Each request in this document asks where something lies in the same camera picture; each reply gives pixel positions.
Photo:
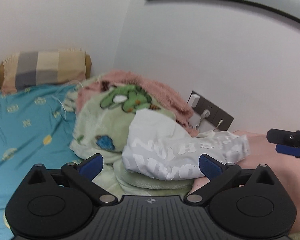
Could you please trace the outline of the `white t-shirt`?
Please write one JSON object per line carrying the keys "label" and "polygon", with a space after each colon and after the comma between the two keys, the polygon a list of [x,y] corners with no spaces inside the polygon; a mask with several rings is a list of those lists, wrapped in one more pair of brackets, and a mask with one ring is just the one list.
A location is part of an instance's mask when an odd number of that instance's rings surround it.
{"label": "white t-shirt", "polygon": [[250,154],[246,135],[229,131],[191,137],[176,121],[149,109],[138,110],[129,126],[123,165],[158,180],[187,180],[204,176],[199,158],[207,154],[220,163],[237,163]]}

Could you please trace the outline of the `pink bed sheet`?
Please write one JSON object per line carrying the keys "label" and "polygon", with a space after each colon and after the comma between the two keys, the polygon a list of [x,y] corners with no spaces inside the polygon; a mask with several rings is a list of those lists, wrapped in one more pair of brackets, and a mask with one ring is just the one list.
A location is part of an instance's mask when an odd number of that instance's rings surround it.
{"label": "pink bed sheet", "polygon": [[[207,205],[187,204],[199,239],[300,239],[300,159],[278,154],[264,135],[235,135],[247,136],[250,154],[236,163],[234,185]],[[197,179],[189,194],[208,182]]]}

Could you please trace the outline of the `green cartoon fleece blanket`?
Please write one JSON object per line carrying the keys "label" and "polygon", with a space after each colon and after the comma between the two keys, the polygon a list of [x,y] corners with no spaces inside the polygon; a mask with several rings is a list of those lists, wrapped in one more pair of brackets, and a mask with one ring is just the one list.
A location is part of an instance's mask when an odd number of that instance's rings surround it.
{"label": "green cartoon fleece blanket", "polygon": [[124,194],[185,196],[193,185],[192,180],[159,181],[130,173],[125,170],[121,158],[130,123],[138,110],[149,109],[176,121],[174,113],[162,107],[137,85],[112,85],[108,90],[92,96],[77,114],[78,92],[87,85],[88,80],[85,80],[73,92],[67,92],[64,103],[65,109],[76,115],[70,149],[83,160],[95,153],[103,157],[103,170],[93,182],[117,198]]}

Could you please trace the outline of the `pink fleece blanket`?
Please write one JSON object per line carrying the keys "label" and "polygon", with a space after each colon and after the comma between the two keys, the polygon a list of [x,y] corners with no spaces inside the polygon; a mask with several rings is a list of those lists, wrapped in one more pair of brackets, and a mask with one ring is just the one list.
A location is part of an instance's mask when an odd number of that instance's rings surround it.
{"label": "pink fleece blanket", "polygon": [[172,111],[176,122],[183,126],[190,136],[196,137],[198,135],[199,132],[190,124],[190,117],[193,116],[194,111],[177,91],[167,84],[124,70],[113,69],[108,73],[88,79],[88,85],[78,92],[76,113],[81,111],[84,104],[92,96],[108,90],[112,85],[137,85],[141,87],[151,97],[155,98],[162,107]]}

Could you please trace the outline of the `teal patterned bed sheet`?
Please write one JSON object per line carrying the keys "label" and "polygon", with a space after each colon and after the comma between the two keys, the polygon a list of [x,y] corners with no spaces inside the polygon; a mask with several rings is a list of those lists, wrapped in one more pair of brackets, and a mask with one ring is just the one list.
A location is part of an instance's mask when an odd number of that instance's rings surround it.
{"label": "teal patterned bed sheet", "polygon": [[74,85],[44,85],[0,93],[0,239],[11,239],[5,207],[34,164],[60,168],[81,159],[69,145],[76,115],[64,98]]}

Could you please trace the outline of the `plaid pillow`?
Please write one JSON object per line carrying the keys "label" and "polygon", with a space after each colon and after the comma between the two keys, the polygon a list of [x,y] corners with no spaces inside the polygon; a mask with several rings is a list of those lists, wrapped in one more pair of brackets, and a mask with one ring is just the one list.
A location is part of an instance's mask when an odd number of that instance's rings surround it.
{"label": "plaid pillow", "polygon": [[91,68],[90,55],[78,48],[14,53],[0,65],[0,91],[14,94],[32,86],[83,81]]}

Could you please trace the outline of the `grey wall power outlet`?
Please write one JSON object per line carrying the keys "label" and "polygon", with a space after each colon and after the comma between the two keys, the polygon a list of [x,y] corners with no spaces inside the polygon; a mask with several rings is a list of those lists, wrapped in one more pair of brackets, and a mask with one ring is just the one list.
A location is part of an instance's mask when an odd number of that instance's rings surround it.
{"label": "grey wall power outlet", "polygon": [[214,131],[227,131],[233,123],[234,117],[212,103],[210,100],[204,98],[200,94],[198,95],[200,96],[200,100],[197,106],[192,108],[194,114],[190,118],[190,124],[192,127],[199,131],[207,129],[213,129]]}

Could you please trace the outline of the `white wall charger plug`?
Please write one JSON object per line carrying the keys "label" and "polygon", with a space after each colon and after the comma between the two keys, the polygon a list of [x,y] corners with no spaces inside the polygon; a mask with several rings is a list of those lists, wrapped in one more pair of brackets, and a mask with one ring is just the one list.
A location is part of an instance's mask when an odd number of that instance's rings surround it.
{"label": "white wall charger plug", "polygon": [[187,103],[191,108],[194,108],[197,106],[199,100],[200,100],[200,96],[196,93],[193,93],[190,95],[190,98]]}

